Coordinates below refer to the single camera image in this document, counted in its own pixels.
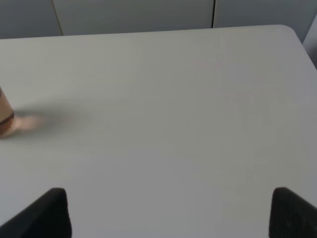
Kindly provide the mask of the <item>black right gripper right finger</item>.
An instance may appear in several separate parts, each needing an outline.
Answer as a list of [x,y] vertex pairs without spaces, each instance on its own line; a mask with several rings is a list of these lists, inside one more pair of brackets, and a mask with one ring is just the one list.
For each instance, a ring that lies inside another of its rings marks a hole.
[[269,238],[315,238],[317,208],[286,187],[274,190],[271,200]]

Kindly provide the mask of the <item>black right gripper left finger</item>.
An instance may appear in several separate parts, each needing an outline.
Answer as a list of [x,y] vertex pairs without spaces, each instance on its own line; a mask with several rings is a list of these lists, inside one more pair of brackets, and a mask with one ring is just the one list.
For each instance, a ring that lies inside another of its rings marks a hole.
[[0,226],[2,238],[70,238],[72,225],[64,188],[52,188]]

